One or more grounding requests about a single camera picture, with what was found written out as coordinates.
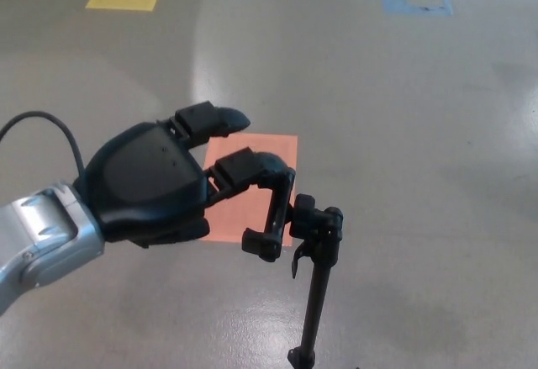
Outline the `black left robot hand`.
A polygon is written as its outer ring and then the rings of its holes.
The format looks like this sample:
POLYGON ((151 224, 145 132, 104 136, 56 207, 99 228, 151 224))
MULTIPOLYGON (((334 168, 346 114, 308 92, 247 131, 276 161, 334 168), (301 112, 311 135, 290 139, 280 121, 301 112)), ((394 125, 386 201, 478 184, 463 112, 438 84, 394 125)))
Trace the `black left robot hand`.
POLYGON ((199 240, 210 232, 208 208, 252 186, 271 191, 262 232, 245 229, 243 249, 266 261, 280 256, 295 171, 270 152, 249 147, 202 168, 191 150, 250 126, 238 109, 210 102, 178 109, 168 119, 126 129, 103 145, 74 186, 109 243, 141 248, 199 240))

